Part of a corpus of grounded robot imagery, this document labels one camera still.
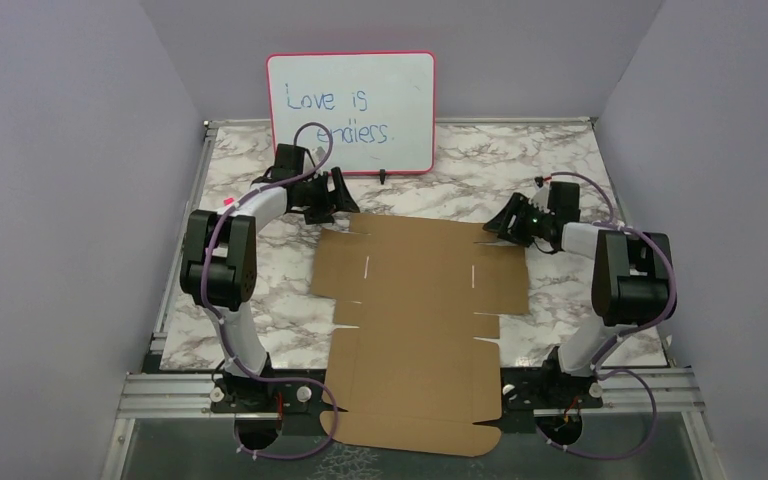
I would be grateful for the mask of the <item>brown cardboard box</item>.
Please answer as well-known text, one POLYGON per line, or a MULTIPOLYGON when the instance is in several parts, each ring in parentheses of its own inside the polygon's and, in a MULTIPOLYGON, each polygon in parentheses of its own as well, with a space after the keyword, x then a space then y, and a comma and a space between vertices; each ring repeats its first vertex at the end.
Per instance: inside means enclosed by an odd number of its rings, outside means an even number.
POLYGON ((335 303, 320 417, 338 442, 477 457, 501 438, 500 319, 529 311, 526 251, 477 223, 354 214, 310 285, 335 303))

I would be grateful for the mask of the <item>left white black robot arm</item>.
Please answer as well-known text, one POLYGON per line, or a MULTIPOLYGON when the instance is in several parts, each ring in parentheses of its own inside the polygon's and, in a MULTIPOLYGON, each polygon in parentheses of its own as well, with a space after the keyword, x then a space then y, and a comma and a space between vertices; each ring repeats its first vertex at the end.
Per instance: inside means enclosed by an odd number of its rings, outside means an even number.
POLYGON ((338 212, 357 213, 341 168, 314 163, 309 149, 277 146, 272 166, 245 193, 218 210, 190 213, 179 284, 211 321, 222 349, 226 382, 258 411, 273 401, 270 357, 255 326, 251 299, 258 279, 257 236, 274 220, 299 214, 308 225, 331 223, 338 212))

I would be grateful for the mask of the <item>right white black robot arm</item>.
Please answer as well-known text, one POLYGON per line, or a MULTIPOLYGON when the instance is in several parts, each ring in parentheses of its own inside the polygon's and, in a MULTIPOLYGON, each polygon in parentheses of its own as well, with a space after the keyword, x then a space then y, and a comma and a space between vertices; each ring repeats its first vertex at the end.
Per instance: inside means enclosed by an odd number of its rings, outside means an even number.
POLYGON ((514 193, 483 226, 509 243, 548 255, 567 253, 593 263, 592 314, 540 367, 539 398, 560 407, 586 393, 607 356, 628 336, 668 319, 677 303, 669 238, 607 222, 581 219, 580 186, 552 177, 537 192, 514 193))

